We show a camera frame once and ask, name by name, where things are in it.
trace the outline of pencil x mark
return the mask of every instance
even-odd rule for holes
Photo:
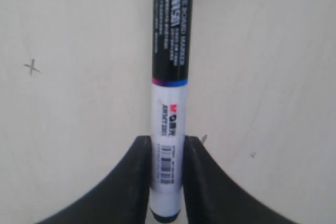
[[[35,70],[35,71],[41,73],[40,70],[38,70],[38,69],[36,69],[36,68],[34,67],[35,59],[32,59],[31,62],[32,62],[32,63],[31,63],[30,65],[29,65],[29,64],[24,64],[25,67],[29,67],[29,73],[30,73],[30,76],[33,74],[33,70]]]

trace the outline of marker barrel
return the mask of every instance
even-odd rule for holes
[[[154,0],[150,207],[169,223],[181,210],[192,0]]]

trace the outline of whiteboard marker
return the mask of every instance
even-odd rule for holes
[[[161,223],[181,210],[192,0],[154,0],[152,183],[150,208]]]

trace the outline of wooden surface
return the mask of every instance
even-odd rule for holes
[[[335,17],[336,0],[194,0],[187,132],[299,223],[336,222]],[[151,25],[152,0],[0,0],[1,223],[67,206],[149,134]]]

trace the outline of barcode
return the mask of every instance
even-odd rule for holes
[[[173,147],[162,145],[160,150],[160,182],[162,184],[174,183]]]

